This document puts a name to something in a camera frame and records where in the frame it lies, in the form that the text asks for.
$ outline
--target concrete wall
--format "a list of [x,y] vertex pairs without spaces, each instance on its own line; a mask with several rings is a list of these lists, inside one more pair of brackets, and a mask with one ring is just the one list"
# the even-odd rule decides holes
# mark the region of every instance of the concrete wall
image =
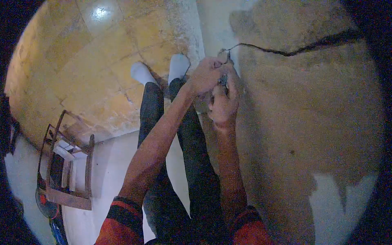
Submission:
[[[49,220],[42,215],[35,200],[38,160],[37,149],[20,136],[14,155],[6,156],[5,166],[13,194],[23,203],[25,221],[42,244],[53,244]],[[46,169],[46,158],[41,169]]]

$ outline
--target foot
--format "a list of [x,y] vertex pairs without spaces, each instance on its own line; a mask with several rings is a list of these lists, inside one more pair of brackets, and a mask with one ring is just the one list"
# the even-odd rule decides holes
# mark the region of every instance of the foot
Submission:
[[188,57],[183,54],[175,54],[172,56],[170,60],[170,70],[169,70],[169,79],[168,85],[176,79],[183,78],[185,73],[187,73],[188,68],[191,66]]
[[158,83],[152,77],[147,66],[145,66],[142,62],[136,62],[132,65],[131,77],[143,85],[146,85],[148,82],[152,82],[158,85]]

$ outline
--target leg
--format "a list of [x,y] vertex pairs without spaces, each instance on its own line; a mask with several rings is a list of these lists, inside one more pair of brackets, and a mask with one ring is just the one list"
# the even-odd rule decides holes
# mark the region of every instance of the leg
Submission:
[[[138,147],[147,137],[155,124],[163,115],[163,93],[154,83],[151,74],[144,74],[148,69],[136,63],[139,68],[132,66],[132,77],[145,84],[143,101],[140,108],[140,131]],[[147,221],[157,238],[167,239],[176,237],[181,238],[181,232],[187,230],[187,223],[190,222],[188,213],[182,205],[177,194],[174,192],[166,166],[161,170],[154,185],[146,193],[143,202]]]
[[[185,80],[170,82],[173,101]],[[177,131],[182,148],[191,201],[192,226],[197,235],[214,243],[224,234],[219,178],[211,166],[196,110],[191,106]]]

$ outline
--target white wall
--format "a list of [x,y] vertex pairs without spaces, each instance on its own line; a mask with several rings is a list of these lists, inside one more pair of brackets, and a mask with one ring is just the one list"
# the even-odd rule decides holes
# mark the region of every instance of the white wall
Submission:
[[378,174],[363,177],[346,188],[346,210],[340,202],[339,189],[332,176],[315,174],[317,191],[309,197],[312,207],[316,244],[340,244],[354,230],[365,211]]
[[5,158],[9,184],[24,207],[24,218],[42,244],[53,244],[49,220],[42,215],[35,200],[39,153],[25,138],[18,137],[14,155]]

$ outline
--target electrical wire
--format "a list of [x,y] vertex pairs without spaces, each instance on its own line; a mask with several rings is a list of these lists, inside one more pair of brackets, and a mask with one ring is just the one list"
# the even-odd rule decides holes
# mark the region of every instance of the electrical wire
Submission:
[[222,52],[225,52],[225,51],[228,51],[230,53],[230,50],[232,50],[233,48],[236,48],[238,46],[246,46],[246,47],[256,48],[256,49],[261,50],[263,52],[280,54],[285,57],[290,57],[290,56],[297,55],[299,53],[313,51],[313,50],[315,50],[317,48],[321,48],[323,46],[337,46],[337,45],[341,45],[341,44],[352,43],[352,42],[357,41],[359,39],[363,39],[364,37],[365,37],[365,35],[361,31],[355,30],[352,28],[348,28],[347,30],[344,30],[340,33],[325,36],[325,37],[317,40],[316,42],[309,44],[305,47],[299,48],[293,52],[284,52],[284,51],[273,50],[273,49],[264,49],[262,47],[258,47],[253,44],[239,43],[239,44],[233,46],[232,48],[222,49],[219,52],[219,54]]

